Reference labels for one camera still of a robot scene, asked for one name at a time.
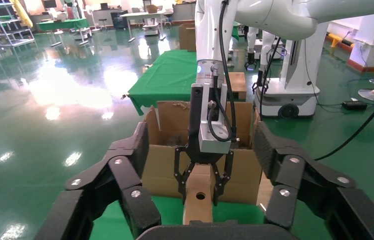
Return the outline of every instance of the cardboard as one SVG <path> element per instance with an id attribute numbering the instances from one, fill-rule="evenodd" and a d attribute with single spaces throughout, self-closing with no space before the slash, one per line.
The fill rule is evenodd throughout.
<path id="1" fill-rule="evenodd" d="M 189 103 L 179 101 L 160 101 L 156 109 L 151 107 L 144 121 L 148 123 L 150 149 L 142 176 L 143 186 L 153 195 L 164 197 L 182 197 L 178 192 L 178 182 L 173 176 L 175 149 L 166 146 L 173 136 L 181 137 L 181 144 L 187 143 L 189 123 Z M 221 202 L 256 204 L 262 168 L 251 150 L 252 121 L 254 121 L 253 104 L 236 102 L 237 136 L 240 138 L 240 149 L 234 149 L 231 180 L 225 186 Z M 231 120 L 231 108 L 227 104 L 227 115 Z M 190 159 L 185 152 L 180 154 L 180 172 L 184 172 Z M 224 169 L 225 157 L 217 165 Z"/>
<path id="2" fill-rule="evenodd" d="M 179 49 L 189 52 L 196 51 L 196 27 L 194 23 L 184 23 L 179 26 Z"/>
<path id="3" fill-rule="evenodd" d="M 149 14 L 157 13 L 157 6 L 155 6 L 155 5 L 147 5 L 146 8 L 147 8 L 147 12 Z"/>
<path id="4" fill-rule="evenodd" d="M 182 224 L 190 221 L 213 222 L 212 214 L 212 167 L 196 165 L 187 180 L 187 196 L 184 204 Z"/>
<path id="5" fill-rule="evenodd" d="M 243 72 L 230 72 L 229 80 L 231 81 L 232 92 L 238 94 L 238 99 L 245 100 L 247 96 L 246 76 Z"/>

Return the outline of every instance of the white robot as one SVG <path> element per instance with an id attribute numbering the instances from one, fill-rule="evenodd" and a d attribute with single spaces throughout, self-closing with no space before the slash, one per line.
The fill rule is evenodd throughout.
<path id="1" fill-rule="evenodd" d="M 187 153 L 198 150 L 201 153 L 227 154 L 231 142 L 237 140 L 236 123 L 231 126 L 225 120 L 229 86 L 224 84 L 224 75 L 228 83 L 229 76 L 223 64 L 226 63 L 234 21 L 291 40 L 286 43 L 288 54 L 284 58 L 281 77 L 268 83 L 262 111 L 270 116 L 278 116 L 280 111 L 287 115 L 293 111 L 297 116 L 311 116 L 319 92 L 312 81 L 316 79 L 321 54 L 312 54 L 308 50 L 305 55 L 305 48 L 322 48 L 317 44 L 323 44 L 319 38 L 325 37 L 329 21 L 374 14 L 374 1 L 197 0 L 195 12 L 198 67 L 196 83 L 192 84 L 190 116 L 200 117 L 190 119 L 187 148 L 191 149 Z M 311 79 L 308 79 L 304 65 L 307 65 Z M 261 87 L 256 90 L 257 105 L 260 104 L 261 91 Z"/>
<path id="2" fill-rule="evenodd" d="M 72 19 L 83 19 L 85 18 L 82 3 L 78 4 L 77 0 L 60 0 L 63 6 L 63 10 L 68 14 L 68 18 Z"/>
<path id="3" fill-rule="evenodd" d="M 249 27 L 249 32 L 247 34 L 247 62 L 244 64 L 246 71 L 251 65 L 254 65 L 254 69 L 256 69 L 256 60 L 264 61 L 263 64 L 267 65 L 269 55 L 271 51 L 275 49 L 275 41 L 278 40 L 275 35 L 267 31 L 262 31 L 262 39 L 256 39 L 256 34 L 258 32 L 258 28 Z M 282 44 L 282 42 L 279 43 L 278 50 L 275 52 L 275 60 L 281 58 Z"/>

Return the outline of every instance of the black device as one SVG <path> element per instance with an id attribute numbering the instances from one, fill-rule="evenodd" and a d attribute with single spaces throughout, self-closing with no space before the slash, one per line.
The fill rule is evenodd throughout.
<path id="1" fill-rule="evenodd" d="M 108 10 L 109 9 L 109 6 L 107 5 L 107 3 L 100 3 L 100 7 L 102 10 Z"/>
<path id="2" fill-rule="evenodd" d="M 344 101 L 342 106 L 347 110 L 366 110 L 368 104 L 364 101 Z"/>
<path id="3" fill-rule="evenodd" d="M 44 4 L 45 9 L 50 9 L 50 8 L 56 8 L 56 1 L 55 0 L 44 0 L 42 1 Z"/>
<path id="4" fill-rule="evenodd" d="M 113 27 L 115 29 L 127 29 L 128 21 L 126 17 L 121 17 L 121 15 L 127 14 L 127 10 L 111 12 L 110 16 L 112 17 Z"/>
<path id="5" fill-rule="evenodd" d="M 300 200 L 325 220 L 333 239 L 374 240 L 374 203 L 351 177 L 313 160 L 297 142 L 273 135 L 264 122 L 258 124 L 254 142 L 257 159 L 274 185 L 264 224 L 161 225 L 141 182 L 149 148 L 147 123 L 141 122 L 132 137 L 113 142 L 100 162 L 66 182 L 35 239 L 86 240 L 93 221 L 119 201 L 138 240 L 297 240 L 290 229 Z"/>

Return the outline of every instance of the cardboard box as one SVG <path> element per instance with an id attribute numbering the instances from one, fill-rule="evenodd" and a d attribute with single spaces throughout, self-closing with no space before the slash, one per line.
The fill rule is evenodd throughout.
<path id="1" fill-rule="evenodd" d="M 184 23 L 179 26 L 179 49 L 189 52 L 196 51 L 196 27 L 194 23 Z"/>
<path id="2" fill-rule="evenodd" d="M 171 137 L 181 137 L 181 145 L 187 143 L 189 123 L 189 103 L 183 101 L 161 101 L 156 109 L 151 107 L 144 121 L 148 124 L 150 149 L 142 176 L 143 186 L 153 195 L 164 197 L 182 197 L 178 193 L 178 182 L 173 176 L 175 149 L 166 146 Z M 262 168 L 251 150 L 250 132 L 254 126 L 253 104 L 236 102 L 237 136 L 240 148 L 234 149 L 231 180 L 225 186 L 221 202 L 256 204 Z M 227 115 L 231 118 L 231 108 L 227 104 Z M 182 173 L 190 159 L 185 152 L 180 156 L 180 172 Z M 217 165 L 224 169 L 225 157 Z"/>
<path id="3" fill-rule="evenodd" d="M 147 8 L 147 12 L 149 14 L 157 13 L 157 6 L 155 6 L 155 5 L 147 5 L 146 8 Z"/>

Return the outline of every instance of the white table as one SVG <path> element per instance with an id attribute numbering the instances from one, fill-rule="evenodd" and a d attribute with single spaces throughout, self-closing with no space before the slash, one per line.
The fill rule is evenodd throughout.
<path id="1" fill-rule="evenodd" d="M 161 35 L 160 40 L 164 40 L 165 37 L 163 36 L 163 26 L 162 26 L 162 19 L 163 14 L 165 13 L 164 10 L 157 11 L 156 13 L 148 13 L 148 12 L 133 12 L 133 13 L 126 13 L 121 15 L 120 17 L 126 17 L 126 20 L 128 22 L 128 30 L 129 30 L 129 36 L 131 39 L 128 41 L 129 43 L 134 41 L 135 37 L 132 37 L 131 32 L 131 26 L 130 26 L 130 20 L 143 20 L 143 19 L 157 19 L 159 20 L 159 32 Z"/>

